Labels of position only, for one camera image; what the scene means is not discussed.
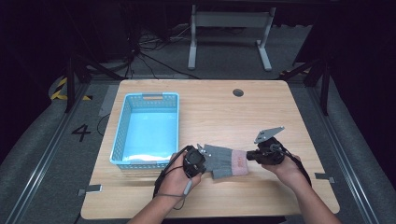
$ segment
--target black wrist strap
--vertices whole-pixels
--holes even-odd
[[[291,158],[291,160],[294,161],[294,163],[296,163],[298,169],[305,176],[305,179],[306,181],[308,181],[308,184],[312,187],[311,178],[309,177],[308,172],[305,170],[303,163],[299,161],[297,158],[295,158],[293,155],[291,155],[291,153],[285,147],[283,147],[282,145],[280,146],[282,147],[282,151],[284,152],[284,154],[289,158]]]
[[[166,170],[162,170],[160,175],[158,176],[157,180],[155,180],[154,191],[152,192],[152,198],[154,198],[155,195],[157,195],[158,190],[160,189],[161,183],[165,179],[165,176],[166,176]]]

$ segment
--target number 4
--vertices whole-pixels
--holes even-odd
[[[83,124],[81,125],[81,127],[75,129],[72,134],[81,134],[81,137],[79,138],[79,142],[82,142],[82,140],[84,139],[84,135],[91,133],[91,132],[87,132],[88,129],[88,125]]]

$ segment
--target black camera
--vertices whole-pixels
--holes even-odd
[[[193,178],[199,173],[204,173],[206,168],[204,162],[206,161],[198,149],[193,146],[186,146],[187,154],[183,160],[184,173],[188,178]]]
[[[247,152],[248,161],[256,161],[258,164],[277,165],[285,159],[282,144],[274,137],[258,144],[258,149]]]

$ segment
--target metal rail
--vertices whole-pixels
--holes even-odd
[[[40,161],[33,170],[30,178],[17,202],[14,205],[11,213],[9,214],[6,223],[15,224],[20,223],[23,215],[25,214],[30,202],[33,200],[35,193],[37,192],[41,181],[43,180],[47,170],[50,167],[52,159],[54,158],[56,152],[58,151],[62,137],[64,136],[64,131],[69,124],[71,118],[73,118],[78,104],[81,102],[86,90],[88,89],[88,84],[81,84],[77,91],[77,100],[74,106],[70,109],[68,113],[64,113],[61,122],[56,129],[54,135],[52,136],[49,144],[43,153]]]
[[[314,90],[314,88],[307,88],[308,94],[315,105],[315,110],[319,114],[320,119],[325,126],[325,129],[332,140],[332,144],[334,146],[334,155],[337,159],[340,168],[346,178],[346,182],[349,186],[349,189],[355,199],[359,210],[361,211],[361,215],[365,221],[365,223],[379,223],[375,211],[373,207],[370,205],[366,194],[361,186],[361,182],[359,181],[358,176],[356,175],[355,171],[353,170],[352,164],[350,163],[349,159],[347,158],[347,154],[343,146],[341,145],[337,134],[332,126],[332,123],[329,117],[324,116],[321,107],[318,93]]]

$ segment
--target hand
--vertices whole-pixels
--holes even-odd
[[[170,194],[170,195],[183,195],[184,189],[189,183],[189,178],[186,176],[183,170],[183,159],[186,156],[187,152],[181,154],[175,162],[169,167],[168,173],[165,176],[165,179],[161,183],[161,186],[158,190],[158,194]],[[176,153],[172,155],[171,160],[176,156]],[[192,185],[190,191],[197,186],[201,182],[202,174],[198,174],[192,178]],[[175,198],[175,204],[180,202],[182,197],[173,197]]]
[[[278,165],[262,164],[262,167],[276,174],[277,178],[291,189],[299,188],[302,184],[308,184],[296,163],[289,157],[285,157],[285,160]]]

